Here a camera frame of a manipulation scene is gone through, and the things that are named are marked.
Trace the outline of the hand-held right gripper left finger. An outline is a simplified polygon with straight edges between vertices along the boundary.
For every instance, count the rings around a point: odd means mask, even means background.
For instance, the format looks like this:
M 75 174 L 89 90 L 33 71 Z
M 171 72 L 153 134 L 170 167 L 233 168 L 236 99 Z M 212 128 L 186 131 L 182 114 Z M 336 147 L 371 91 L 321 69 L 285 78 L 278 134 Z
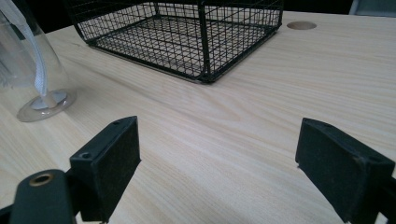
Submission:
M 136 116 L 111 122 L 70 158 L 84 221 L 109 221 L 139 162 Z

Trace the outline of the clear glass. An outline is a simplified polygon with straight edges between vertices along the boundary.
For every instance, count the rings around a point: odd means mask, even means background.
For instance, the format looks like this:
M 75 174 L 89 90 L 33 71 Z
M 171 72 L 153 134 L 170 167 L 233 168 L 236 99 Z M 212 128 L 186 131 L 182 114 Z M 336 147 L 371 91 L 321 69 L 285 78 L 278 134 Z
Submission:
M 0 0 L 0 105 L 21 122 L 66 110 L 77 91 L 26 0 Z

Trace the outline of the grey chair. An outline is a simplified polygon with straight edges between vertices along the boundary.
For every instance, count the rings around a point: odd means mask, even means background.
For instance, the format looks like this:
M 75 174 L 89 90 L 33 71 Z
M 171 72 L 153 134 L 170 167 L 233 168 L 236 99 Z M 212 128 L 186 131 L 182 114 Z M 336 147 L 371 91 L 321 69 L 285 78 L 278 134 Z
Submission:
M 396 18 L 396 0 L 353 0 L 349 14 Z

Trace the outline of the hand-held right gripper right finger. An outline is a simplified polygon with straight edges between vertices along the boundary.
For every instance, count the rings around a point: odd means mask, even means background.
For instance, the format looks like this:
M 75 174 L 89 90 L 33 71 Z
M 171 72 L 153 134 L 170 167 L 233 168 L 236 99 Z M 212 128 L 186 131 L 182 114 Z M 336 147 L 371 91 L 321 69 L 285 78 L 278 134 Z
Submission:
M 295 161 L 343 222 L 396 224 L 396 162 L 331 124 L 304 118 Z

